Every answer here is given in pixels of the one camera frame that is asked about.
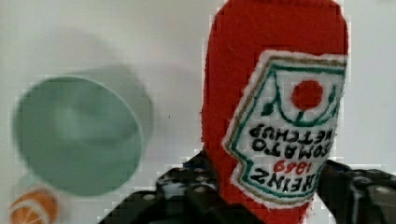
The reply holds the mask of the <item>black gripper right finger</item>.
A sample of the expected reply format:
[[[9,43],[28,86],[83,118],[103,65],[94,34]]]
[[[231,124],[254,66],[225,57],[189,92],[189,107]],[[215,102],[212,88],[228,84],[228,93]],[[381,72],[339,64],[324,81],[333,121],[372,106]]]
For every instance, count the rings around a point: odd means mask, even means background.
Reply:
[[[327,160],[317,194],[336,224],[396,224],[396,176]]]

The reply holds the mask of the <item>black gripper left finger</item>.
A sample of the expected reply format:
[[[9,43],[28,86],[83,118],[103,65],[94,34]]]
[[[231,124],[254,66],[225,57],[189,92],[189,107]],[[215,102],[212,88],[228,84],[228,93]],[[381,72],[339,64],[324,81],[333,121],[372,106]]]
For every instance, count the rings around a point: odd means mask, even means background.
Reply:
[[[219,195],[216,172],[200,151],[156,180],[154,190],[130,194],[98,224],[264,224],[240,203]]]

